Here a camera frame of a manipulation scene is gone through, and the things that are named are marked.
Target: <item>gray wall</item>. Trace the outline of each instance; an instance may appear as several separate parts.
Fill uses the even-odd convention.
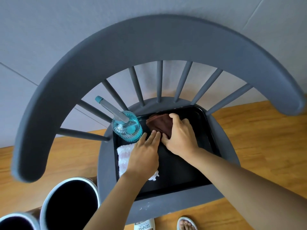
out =
[[[185,14],[236,30],[274,55],[306,92],[306,9],[307,0],[0,0],[0,147],[14,144],[36,86],[63,55],[98,30],[141,15]],[[183,67],[183,61],[165,62],[164,96],[174,95]],[[156,63],[135,69],[144,99],[156,96]],[[194,63],[180,97],[192,100],[213,71]],[[128,70],[108,81],[127,106],[137,102]],[[244,84],[223,72],[198,104],[210,108]],[[101,84],[83,100],[103,110],[94,100],[97,95],[118,106]],[[261,100],[265,98],[251,89],[229,106]],[[108,124],[76,106],[62,126],[92,131]]]

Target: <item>folded brown cloth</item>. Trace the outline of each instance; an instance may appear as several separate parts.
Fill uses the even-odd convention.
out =
[[[169,114],[157,115],[153,114],[146,120],[149,129],[165,133],[170,139],[172,136],[173,119]]]

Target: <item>blue nozzle tip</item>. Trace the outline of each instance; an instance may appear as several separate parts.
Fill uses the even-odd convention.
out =
[[[100,96],[97,96],[97,97],[95,98],[95,100],[96,100],[96,102],[100,103],[100,102],[101,102],[101,100],[103,100],[103,98],[102,98],[102,97],[100,97]]]

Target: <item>foot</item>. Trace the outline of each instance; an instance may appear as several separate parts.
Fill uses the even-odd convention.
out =
[[[195,227],[187,220],[179,221],[179,229],[180,230],[196,230]]]

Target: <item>slipper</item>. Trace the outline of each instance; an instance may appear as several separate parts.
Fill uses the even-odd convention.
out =
[[[194,228],[197,230],[196,224],[190,218],[185,217],[185,216],[180,217],[179,220],[177,221],[177,230],[180,230],[179,229],[179,221],[180,220],[186,220],[186,221],[190,222],[191,225],[194,226]]]
[[[154,219],[134,224],[134,230],[156,230]]]

